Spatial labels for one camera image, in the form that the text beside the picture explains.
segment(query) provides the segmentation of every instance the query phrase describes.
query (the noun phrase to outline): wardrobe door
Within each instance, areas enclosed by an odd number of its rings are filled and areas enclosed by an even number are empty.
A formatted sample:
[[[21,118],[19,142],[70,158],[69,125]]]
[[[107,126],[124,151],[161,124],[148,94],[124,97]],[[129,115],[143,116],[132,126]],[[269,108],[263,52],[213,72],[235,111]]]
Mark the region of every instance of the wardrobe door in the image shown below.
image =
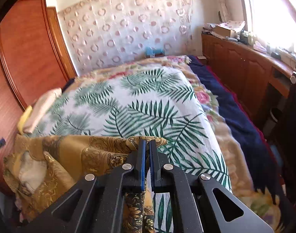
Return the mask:
[[[0,62],[0,139],[4,138],[6,141],[6,145],[0,149],[0,189],[7,194],[11,194],[12,191],[3,179],[3,158],[13,152],[14,139],[18,133],[16,124],[22,113]]]
[[[45,0],[18,0],[0,24],[1,62],[24,108],[68,81],[49,29],[45,4]]]

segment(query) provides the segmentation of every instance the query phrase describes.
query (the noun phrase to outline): metal screw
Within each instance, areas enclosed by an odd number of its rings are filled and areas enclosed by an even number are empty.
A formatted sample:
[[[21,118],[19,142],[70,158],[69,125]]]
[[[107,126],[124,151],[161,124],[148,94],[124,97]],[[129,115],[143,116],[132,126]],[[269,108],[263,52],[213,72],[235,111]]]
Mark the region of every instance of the metal screw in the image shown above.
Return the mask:
[[[210,180],[210,175],[208,173],[202,173],[200,178],[202,180]]]
[[[292,84],[296,84],[296,77],[292,75],[292,76],[290,77],[290,82],[291,82]]]
[[[165,164],[165,165],[163,166],[163,168],[164,168],[165,170],[172,170],[174,167],[173,167],[172,164]]]
[[[123,168],[124,170],[129,170],[129,169],[131,169],[131,168],[132,168],[132,165],[131,165],[131,164],[128,164],[128,163],[126,163],[126,164],[124,164],[124,165],[122,166],[122,168]]]
[[[89,173],[87,175],[85,175],[85,180],[87,181],[91,181],[91,180],[94,180],[95,179],[95,175],[92,174],[92,173]]]

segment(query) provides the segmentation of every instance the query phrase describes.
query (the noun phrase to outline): brown paisley fabric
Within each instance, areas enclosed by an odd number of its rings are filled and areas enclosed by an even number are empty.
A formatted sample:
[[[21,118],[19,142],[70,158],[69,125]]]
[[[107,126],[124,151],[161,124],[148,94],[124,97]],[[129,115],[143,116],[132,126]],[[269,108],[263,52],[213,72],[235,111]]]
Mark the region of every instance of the brown paisley fabric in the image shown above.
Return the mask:
[[[167,143],[147,136],[17,135],[14,153],[4,158],[4,179],[21,200],[23,215],[31,221],[84,175],[100,176],[123,164],[128,154],[138,149],[140,139],[155,139],[157,146]],[[125,201],[123,232],[154,232],[150,192],[127,193]]]

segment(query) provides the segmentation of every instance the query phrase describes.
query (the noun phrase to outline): yellow pillow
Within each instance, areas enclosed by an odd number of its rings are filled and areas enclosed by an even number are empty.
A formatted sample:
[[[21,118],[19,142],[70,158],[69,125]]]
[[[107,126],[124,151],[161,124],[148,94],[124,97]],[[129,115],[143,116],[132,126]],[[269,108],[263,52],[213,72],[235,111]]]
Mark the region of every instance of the yellow pillow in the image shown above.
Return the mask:
[[[25,109],[25,112],[22,114],[22,116],[20,117],[20,119],[17,123],[17,129],[21,135],[23,135],[23,126],[24,126],[26,120],[29,118],[31,112],[32,112],[32,106],[28,106]]]

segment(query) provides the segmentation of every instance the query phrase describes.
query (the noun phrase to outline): bed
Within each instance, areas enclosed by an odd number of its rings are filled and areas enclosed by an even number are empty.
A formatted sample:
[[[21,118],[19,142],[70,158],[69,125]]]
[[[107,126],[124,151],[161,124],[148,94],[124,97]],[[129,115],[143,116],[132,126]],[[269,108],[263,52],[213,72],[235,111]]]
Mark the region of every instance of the bed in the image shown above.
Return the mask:
[[[61,146],[68,135],[71,143]],[[77,150],[87,136],[89,142]],[[36,217],[82,175],[104,174],[123,163],[126,152],[103,156],[98,145],[91,146],[98,136],[163,137],[167,143],[161,139],[158,149],[172,164],[211,174],[275,232],[292,217],[262,134],[235,95],[194,56],[145,59],[76,78],[34,131],[16,138],[5,160],[4,179],[23,201],[26,218]],[[108,163],[99,168],[93,162],[101,158]],[[155,230],[172,232],[169,194],[152,192],[151,199]]]

